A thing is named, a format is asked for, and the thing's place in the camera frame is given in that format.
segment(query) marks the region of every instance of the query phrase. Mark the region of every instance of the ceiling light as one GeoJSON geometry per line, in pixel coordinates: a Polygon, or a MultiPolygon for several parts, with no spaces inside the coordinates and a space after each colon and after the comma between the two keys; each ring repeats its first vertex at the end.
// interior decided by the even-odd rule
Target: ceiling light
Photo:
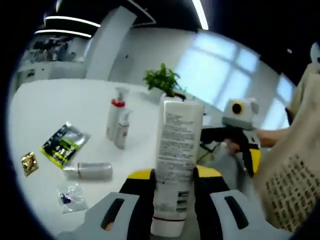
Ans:
{"type": "Polygon", "coordinates": [[[192,2],[195,7],[196,14],[198,14],[198,18],[200,20],[202,29],[208,30],[209,27],[208,27],[206,15],[205,15],[204,9],[202,8],[200,0],[192,0],[192,2]]]}
{"type": "Polygon", "coordinates": [[[95,26],[97,28],[100,28],[100,26],[101,26],[100,24],[95,23],[93,21],[83,20],[83,19],[71,17],[71,16],[47,16],[44,18],[44,20],[48,20],[48,19],[63,19],[63,20],[76,21],[76,22],[80,22],[80,23],[84,23],[84,24],[90,24],[90,25],[95,26]]]}
{"type": "Polygon", "coordinates": [[[38,30],[34,34],[42,34],[42,33],[63,33],[63,34],[75,34],[80,35],[83,37],[91,38],[92,36],[90,34],[77,32],[77,31],[68,31],[68,30],[57,30],[57,29],[44,29],[44,30],[38,30]]]}

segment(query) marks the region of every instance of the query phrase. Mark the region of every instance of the white column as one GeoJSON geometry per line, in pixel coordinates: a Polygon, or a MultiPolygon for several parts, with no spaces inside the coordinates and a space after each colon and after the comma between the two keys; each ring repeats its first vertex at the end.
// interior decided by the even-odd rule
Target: white column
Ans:
{"type": "Polygon", "coordinates": [[[103,19],[101,27],[93,36],[85,59],[87,79],[108,80],[121,44],[136,17],[134,13],[120,6],[103,19]]]}

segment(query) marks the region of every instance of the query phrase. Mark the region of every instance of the window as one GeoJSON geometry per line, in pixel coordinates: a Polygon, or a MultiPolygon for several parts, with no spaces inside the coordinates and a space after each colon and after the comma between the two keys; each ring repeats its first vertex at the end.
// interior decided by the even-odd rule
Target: window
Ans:
{"type": "Polygon", "coordinates": [[[289,127],[286,106],[291,101],[294,92],[294,85],[291,81],[281,75],[274,98],[269,111],[264,119],[261,128],[264,130],[276,130],[289,127]]]}
{"type": "Polygon", "coordinates": [[[219,35],[200,32],[175,71],[186,92],[224,111],[230,98],[244,98],[258,56],[219,35]]]}

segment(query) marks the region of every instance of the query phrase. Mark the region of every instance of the white wall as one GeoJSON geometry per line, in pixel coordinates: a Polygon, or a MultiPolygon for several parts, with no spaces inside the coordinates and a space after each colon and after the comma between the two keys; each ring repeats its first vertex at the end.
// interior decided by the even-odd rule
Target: white wall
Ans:
{"type": "MultiPolygon", "coordinates": [[[[197,33],[195,32],[177,29],[131,29],[122,43],[118,61],[115,61],[113,65],[112,81],[116,81],[116,78],[120,76],[118,82],[145,85],[143,77],[146,70],[158,69],[161,63],[165,63],[174,70],[183,53],[191,46],[196,36],[197,33]],[[127,74],[117,74],[122,67],[127,74]]],[[[259,115],[256,116],[254,122],[256,127],[261,126],[276,96],[279,77],[272,68],[262,61],[258,62],[255,72],[251,74],[251,85],[247,90],[247,96],[255,97],[260,107],[259,115]]],[[[217,108],[207,104],[205,112],[215,116],[211,123],[221,120],[222,112],[217,108]]]]}

